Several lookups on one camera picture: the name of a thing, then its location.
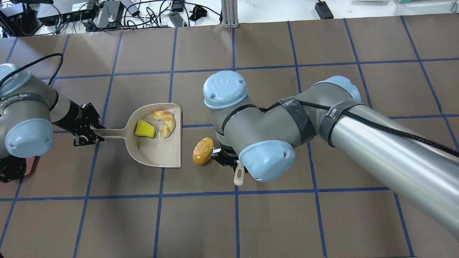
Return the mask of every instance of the pink object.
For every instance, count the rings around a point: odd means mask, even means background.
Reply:
[[[28,158],[26,158],[27,168],[26,168],[26,173],[24,175],[28,175],[32,171],[32,167],[34,166],[35,158],[36,157],[28,157]]]

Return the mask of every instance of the yellow sponge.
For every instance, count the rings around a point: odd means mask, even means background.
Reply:
[[[135,128],[135,135],[153,138],[155,136],[155,128],[151,124],[141,119],[137,121],[137,128]]]

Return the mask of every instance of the blue tape line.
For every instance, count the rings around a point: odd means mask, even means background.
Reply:
[[[163,194],[163,198],[166,197],[190,197],[190,196],[217,196],[217,195],[234,195],[233,191],[226,192],[202,192],[202,193],[171,193]]]
[[[14,50],[14,47],[16,46],[17,39],[18,39],[18,38],[15,38],[15,39],[14,39],[13,46],[11,46],[10,53],[8,54],[8,57],[6,58],[5,63],[8,63],[8,62],[10,61],[11,54],[13,54],[13,50]]]
[[[116,49],[115,61],[113,62],[112,74],[110,75],[110,82],[108,83],[107,97],[105,98],[104,111],[102,114],[101,125],[104,125],[105,115],[107,113],[108,101],[110,100],[110,92],[112,91],[113,75],[115,74],[116,63],[118,61],[119,50],[121,48],[121,40],[123,39],[123,32],[119,34],[118,48]]]
[[[149,74],[169,74],[170,71],[164,72],[144,72],[144,73],[116,73],[113,76],[131,76],[131,75],[149,75]]]
[[[285,193],[314,193],[315,189],[298,189],[298,190],[259,190],[259,191],[239,191],[238,194],[285,194]]]
[[[85,196],[56,196],[56,197],[22,197],[18,198],[18,202],[26,201],[61,201],[61,200],[84,200]]]
[[[356,65],[356,62],[343,62],[343,63],[323,63],[323,64],[303,64],[298,67],[316,67],[316,66],[336,66],[336,65]]]
[[[182,128],[192,128],[192,127],[212,127],[213,124],[211,123],[204,123],[204,124],[188,124],[182,125]]]
[[[443,115],[430,115],[430,116],[410,116],[410,117],[389,117],[390,119],[417,119],[417,118],[442,118]]]
[[[159,223],[161,221],[161,206],[162,206],[162,191],[164,189],[164,170],[161,169],[161,181],[159,185],[159,198],[158,198],[158,212],[156,214],[156,230],[155,230],[155,243],[153,247],[153,258],[158,256],[158,239],[159,239]]]
[[[400,60],[400,61],[367,61],[367,62],[360,62],[360,64],[390,64],[390,63],[416,63],[419,60]]]
[[[358,60],[357,51],[355,50],[354,42],[352,40],[351,31],[349,30],[349,26],[347,25],[346,19],[343,19],[343,22],[344,22],[344,26],[346,27],[349,41],[351,42],[352,52],[354,53],[355,61],[357,62],[358,73],[360,74],[360,78],[362,79],[362,84],[364,86],[365,94],[367,95],[368,107],[373,108],[373,104],[371,104],[370,94],[367,89],[367,84],[365,82],[364,73],[362,72],[362,68],[360,67],[360,62]]]
[[[293,41],[293,34],[291,33],[290,21],[287,21],[288,33],[290,35],[290,42],[291,42],[291,49],[293,51],[293,61],[295,62],[295,72],[297,73],[297,85],[298,85],[298,93],[301,93],[301,82],[300,82],[300,73],[298,71],[298,60],[297,60],[297,52],[295,50],[295,42]]]
[[[311,144],[308,142],[308,156],[309,156],[309,165],[311,166],[311,176],[313,180],[314,186],[314,195],[315,195],[315,203],[316,203],[316,210],[317,210],[317,221],[319,222],[319,232],[320,232],[320,241],[322,243],[322,253],[325,258],[327,258],[327,247],[325,244],[325,234],[324,234],[324,227],[322,224],[322,213],[320,211],[320,202],[319,202],[319,191],[317,189],[317,182],[315,178],[315,171],[314,171],[314,163],[313,163],[313,156],[311,150]]]
[[[213,69],[200,69],[200,70],[179,70],[173,71],[173,73],[202,73],[202,72],[218,72],[218,71],[228,71],[231,68],[213,68]]]
[[[110,77],[111,74],[98,74],[98,75],[79,75],[79,76],[56,76],[55,80],[60,79],[80,79],[80,78],[98,78],[98,77]]]
[[[416,46],[414,45],[413,38],[411,37],[411,34],[408,31],[408,27],[406,26],[405,18],[403,16],[400,16],[400,19],[402,20],[403,27],[405,27],[406,34],[408,35],[408,39],[411,43],[411,46],[413,47],[414,53],[416,54],[416,57],[418,58],[419,65],[421,65],[422,73],[424,73],[425,79],[427,81],[427,84],[429,85],[429,88],[431,89],[432,95],[435,99],[435,102],[437,103],[438,109],[440,110],[440,113],[442,113],[442,106],[440,105],[440,101],[438,100],[437,94],[435,93],[435,90],[433,89],[432,83],[429,79],[429,76],[427,75],[427,72],[425,71],[424,65],[422,64],[421,58],[419,56],[418,50],[416,49]]]
[[[315,179],[315,171],[314,171],[314,163],[313,163],[313,155],[312,155],[311,143],[309,141],[307,142],[307,146],[308,146],[308,155],[309,155],[309,166],[311,167],[311,177],[312,177],[312,180],[313,180],[313,187],[314,187],[314,190],[316,190],[317,189],[317,182],[316,182],[316,179]]]
[[[448,119],[446,119],[446,117],[444,117],[443,119],[445,119],[446,127],[448,127],[448,131],[449,131],[449,134],[451,135],[451,138],[453,139],[454,146],[456,146],[456,150],[459,151],[459,144],[457,142],[456,136],[454,135],[453,129],[451,128],[451,125],[449,124]]]
[[[174,47],[172,49],[172,64],[171,64],[171,79],[169,85],[169,103],[172,101],[172,85],[174,84],[174,65],[175,65],[175,49],[177,47],[177,27],[175,27],[174,33]]]
[[[402,223],[403,233],[405,234],[406,244],[408,245],[409,255],[414,257],[413,247],[411,246],[411,241],[409,240],[408,230],[406,228],[405,219],[403,218],[402,206],[400,206],[400,200],[398,195],[394,193],[395,203],[397,204],[398,215],[400,216],[400,222]]]
[[[233,53],[233,71],[236,70],[236,41],[234,37],[234,27],[231,28],[231,45],[232,45],[232,53]]]
[[[62,49],[62,54],[63,55],[65,54],[65,50],[67,50],[67,45],[68,45],[69,39],[70,39],[70,34],[67,34],[67,39],[65,40],[64,49]]]
[[[329,188],[318,189],[319,193],[330,192],[362,192],[362,191],[389,191],[389,187],[358,187],[358,188]]]
[[[261,69],[278,69],[294,68],[295,65],[278,65],[278,66],[259,66],[259,67],[236,67],[235,70],[261,70]]]
[[[75,241],[75,249],[73,250],[73,258],[76,258],[77,257],[77,253],[78,253],[78,246],[80,244],[80,237],[81,237],[81,231],[83,229],[84,217],[86,215],[86,207],[88,206],[88,197],[89,197],[89,192],[91,190],[91,184],[92,184],[92,178],[93,178],[93,174],[94,174],[95,162],[97,160],[97,153],[99,152],[99,143],[100,142],[97,142],[96,145],[95,145],[94,156],[92,158],[91,172],[89,174],[88,186],[86,188],[86,195],[85,195],[85,200],[84,200],[84,204],[83,204],[83,210],[81,212],[80,226],[78,227],[77,239]]]
[[[390,191],[388,187],[360,187],[360,188],[324,188],[324,189],[292,189],[292,190],[262,190],[262,191],[238,191],[238,195],[252,194],[291,194],[291,193],[315,193],[315,192],[360,192],[360,191]],[[234,191],[224,192],[198,192],[198,193],[170,193],[162,194],[163,198],[190,197],[190,196],[227,196],[235,195]],[[59,200],[105,200],[105,199],[138,199],[157,198],[159,194],[138,194],[138,195],[108,195],[108,196],[50,196],[50,197],[20,197],[16,201],[59,201]],[[14,198],[0,198],[0,202],[11,202]]]
[[[6,223],[3,228],[3,233],[1,234],[0,248],[3,244],[3,240],[5,240],[6,231],[8,230],[8,225],[10,224],[11,216],[13,215],[13,210],[14,210],[14,207],[16,206],[17,197],[19,196],[19,191],[21,190],[23,180],[24,180],[24,177],[21,177],[21,179],[19,180],[19,184],[16,188],[16,194],[14,195],[14,200],[13,200],[13,203],[11,204],[10,213],[8,213],[8,218],[6,219]]]
[[[322,253],[324,254],[324,257],[327,258],[327,247],[325,245],[325,234],[324,226],[322,224],[322,213],[320,211],[319,193],[316,192],[314,195],[317,209],[317,220],[319,222],[320,241],[322,242]]]
[[[234,186],[235,192],[235,219],[236,219],[236,258],[241,258],[241,235],[239,231],[239,187]]]

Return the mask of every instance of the velcro strap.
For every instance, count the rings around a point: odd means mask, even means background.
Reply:
[[[288,97],[278,101],[281,106],[291,115],[301,135],[301,144],[305,144],[314,137],[314,127],[304,110],[301,103],[296,97]]]
[[[322,139],[328,142],[328,145],[330,145],[333,148],[335,147],[331,142],[331,133],[342,113],[345,110],[348,110],[349,108],[355,107],[357,105],[364,104],[359,102],[358,100],[349,99],[341,103],[338,103],[330,108],[327,115],[322,120],[322,123],[320,124],[319,128],[320,137],[322,137]]]

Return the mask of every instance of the dustpan handle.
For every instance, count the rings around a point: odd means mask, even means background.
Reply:
[[[125,139],[127,138],[127,133],[125,129],[93,129],[96,134],[104,138],[118,138]]]

